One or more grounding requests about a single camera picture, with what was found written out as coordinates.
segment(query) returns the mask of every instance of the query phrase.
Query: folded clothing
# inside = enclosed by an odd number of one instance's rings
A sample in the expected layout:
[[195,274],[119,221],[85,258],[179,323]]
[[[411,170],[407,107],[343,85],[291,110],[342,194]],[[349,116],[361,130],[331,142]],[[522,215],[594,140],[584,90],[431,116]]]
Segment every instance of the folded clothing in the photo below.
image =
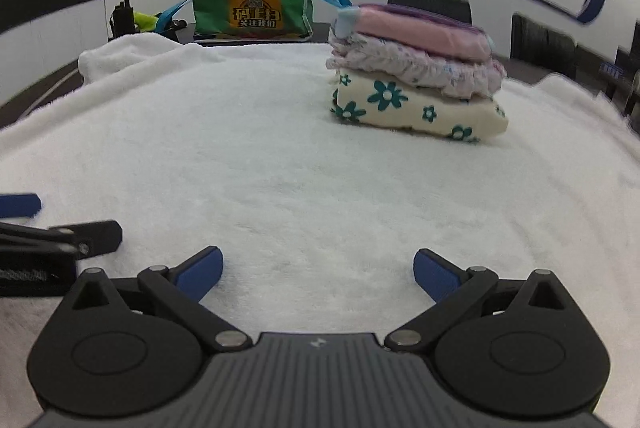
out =
[[360,33],[341,40],[331,30],[329,43],[334,50],[326,61],[328,69],[386,72],[414,87],[438,88],[450,98],[468,100],[474,94],[488,98],[500,90],[507,75],[502,64],[493,59],[482,64],[462,63]]
[[340,39],[356,32],[466,62],[484,63],[491,58],[490,41],[477,27],[399,5],[370,4],[339,9],[334,29]]
[[349,122],[477,142],[501,134],[509,120],[493,100],[445,98],[432,88],[404,85],[384,72],[339,69],[331,111]]

